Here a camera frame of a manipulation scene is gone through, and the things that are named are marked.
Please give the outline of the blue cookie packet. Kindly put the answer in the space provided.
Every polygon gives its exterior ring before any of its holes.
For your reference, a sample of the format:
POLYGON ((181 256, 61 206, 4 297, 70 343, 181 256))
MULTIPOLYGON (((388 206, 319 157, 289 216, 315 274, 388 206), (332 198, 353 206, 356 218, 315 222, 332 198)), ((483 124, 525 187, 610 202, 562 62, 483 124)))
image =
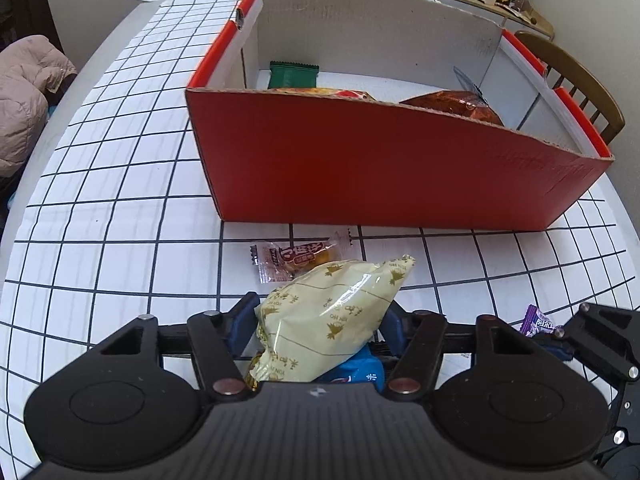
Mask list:
POLYGON ((348 360, 314 380, 320 384, 372 384, 378 392, 385 386, 385 370, 381 360, 365 344, 348 360))

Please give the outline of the brown wooden chair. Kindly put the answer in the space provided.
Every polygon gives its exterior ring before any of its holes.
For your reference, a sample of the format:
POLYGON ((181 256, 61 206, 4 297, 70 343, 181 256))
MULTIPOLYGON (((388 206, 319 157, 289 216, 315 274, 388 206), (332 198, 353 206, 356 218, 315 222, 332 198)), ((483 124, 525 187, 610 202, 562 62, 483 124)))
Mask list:
POLYGON ((596 126, 599 119, 605 121, 605 127, 600 130, 600 136, 606 145, 610 145, 626 125, 623 112, 612 93, 581 62, 561 47, 552 44, 550 40, 524 30, 516 32, 515 37, 540 62, 544 63, 546 78, 549 78, 552 73, 558 74, 552 86, 553 89, 562 88, 564 82, 567 82, 570 86, 565 87, 565 90, 572 98, 577 92, 582 95, 579 107, 583 112, 589 104, 593 106, 591 125, 596 126))

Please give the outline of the red orange chips bag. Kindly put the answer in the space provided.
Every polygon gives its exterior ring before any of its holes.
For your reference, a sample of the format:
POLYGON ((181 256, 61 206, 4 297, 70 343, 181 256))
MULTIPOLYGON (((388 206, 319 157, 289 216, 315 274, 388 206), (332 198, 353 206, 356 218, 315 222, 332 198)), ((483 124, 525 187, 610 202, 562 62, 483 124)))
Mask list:
POLYGON ((296 96, 325 96, 326 98, 345 98, 358 101, 375 101, 367 91, 333 88, 273 88, 270 92, 296 94, 296 96))

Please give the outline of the pink puffer jacket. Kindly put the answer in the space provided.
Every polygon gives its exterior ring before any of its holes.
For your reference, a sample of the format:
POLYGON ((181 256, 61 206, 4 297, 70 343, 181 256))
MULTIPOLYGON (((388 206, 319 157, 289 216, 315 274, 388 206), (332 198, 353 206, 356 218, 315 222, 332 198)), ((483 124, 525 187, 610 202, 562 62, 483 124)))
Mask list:
POLYGON ((49 39, 32 35, 1 51, 1 177, 27 162, 56 96, 77 75, 75 65, 49 39))

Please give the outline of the dark green snack packet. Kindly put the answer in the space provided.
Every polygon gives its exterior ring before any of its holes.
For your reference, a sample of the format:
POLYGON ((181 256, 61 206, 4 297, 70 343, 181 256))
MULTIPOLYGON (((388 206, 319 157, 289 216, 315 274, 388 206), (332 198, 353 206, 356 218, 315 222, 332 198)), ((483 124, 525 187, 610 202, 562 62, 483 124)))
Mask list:
POLYGON ((269 89, 309 89, 317 85, 318 65, 272 61, 269 68, 269 89))

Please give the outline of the clear pink sausage packet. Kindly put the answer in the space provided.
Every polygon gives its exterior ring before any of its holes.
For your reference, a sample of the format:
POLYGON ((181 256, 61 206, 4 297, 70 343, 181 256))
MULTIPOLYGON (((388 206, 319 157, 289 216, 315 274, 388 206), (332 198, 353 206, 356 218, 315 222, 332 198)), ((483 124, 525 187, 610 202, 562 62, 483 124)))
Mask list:
POLYGON ((342 261, 352 256, 352 234, 349 229, 336 231, 325 240, 280 246, 262 242, 250 245, 250 258, 262 284, 285 283, 316 266, 342 261))

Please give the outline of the purple candy packet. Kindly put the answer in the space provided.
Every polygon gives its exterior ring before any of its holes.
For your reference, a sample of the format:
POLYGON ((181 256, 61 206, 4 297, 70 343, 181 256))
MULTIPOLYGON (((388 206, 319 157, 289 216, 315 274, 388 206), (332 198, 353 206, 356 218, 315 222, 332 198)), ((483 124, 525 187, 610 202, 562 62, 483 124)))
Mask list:
POLYGON ((537 334, 552 334, 556 325, 537 306, 530 304, 526 310, 520 333, 526 337, 537 334))

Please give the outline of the white black checked tablecloth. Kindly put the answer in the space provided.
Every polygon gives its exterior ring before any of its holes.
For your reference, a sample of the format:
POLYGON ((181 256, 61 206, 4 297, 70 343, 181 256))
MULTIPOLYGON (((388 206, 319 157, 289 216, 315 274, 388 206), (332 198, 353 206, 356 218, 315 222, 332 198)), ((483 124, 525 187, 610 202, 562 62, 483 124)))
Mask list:
MULTIPOLYGON (((96 84, 64 102, 37 145, 1 245, 1 471, 37 456, 23 408, 40 382, 140 314, 163 324, 228 310, 259 288, 256 240, 323 240, 333 226, 227 223, 209 195, 184 88, 239 0, 169 0, 100 58, 96 84)), ((407 309, 469 323, 558 323, 586 300, 639 304, 638 238, 601 179, 538 233, 352 228, 357 257, 413 256, 407 309)))

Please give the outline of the brown copper snack bag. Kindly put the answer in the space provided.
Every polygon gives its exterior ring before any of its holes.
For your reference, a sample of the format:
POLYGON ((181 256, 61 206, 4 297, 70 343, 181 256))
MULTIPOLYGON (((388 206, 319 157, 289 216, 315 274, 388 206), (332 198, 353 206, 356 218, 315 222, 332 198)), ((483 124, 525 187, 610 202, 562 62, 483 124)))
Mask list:
POLYGON ((503 125, 498 114, 480 96, 471 91, 442 90, 403 100, 401 104, 439 110, 497 126, 503 125))

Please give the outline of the red cardboard box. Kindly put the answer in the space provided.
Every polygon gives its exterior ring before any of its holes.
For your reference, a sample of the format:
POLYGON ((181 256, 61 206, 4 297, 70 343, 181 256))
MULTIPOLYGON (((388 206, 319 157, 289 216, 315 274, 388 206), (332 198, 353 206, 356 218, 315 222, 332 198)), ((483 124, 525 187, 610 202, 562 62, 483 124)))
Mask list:
POLYGON ((230 222, 540 231, 614 159, 518 38, 427 0, 241 0, 186 106, 230 222), (375 101, 270 92, 272 61, 375 101), (503 125, 401 104, 442 90, 503 125))

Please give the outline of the cream gold snack bag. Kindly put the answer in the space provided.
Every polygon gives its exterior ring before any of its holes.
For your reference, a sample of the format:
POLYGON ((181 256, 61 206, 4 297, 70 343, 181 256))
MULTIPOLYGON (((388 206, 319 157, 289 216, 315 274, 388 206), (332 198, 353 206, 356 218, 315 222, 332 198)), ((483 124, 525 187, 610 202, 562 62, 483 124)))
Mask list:
POLYGON ((416 260, 323 263, 270 292, 255 308, 262 351, 247 385, 312 382, 354 356, 373 337, 416 260))

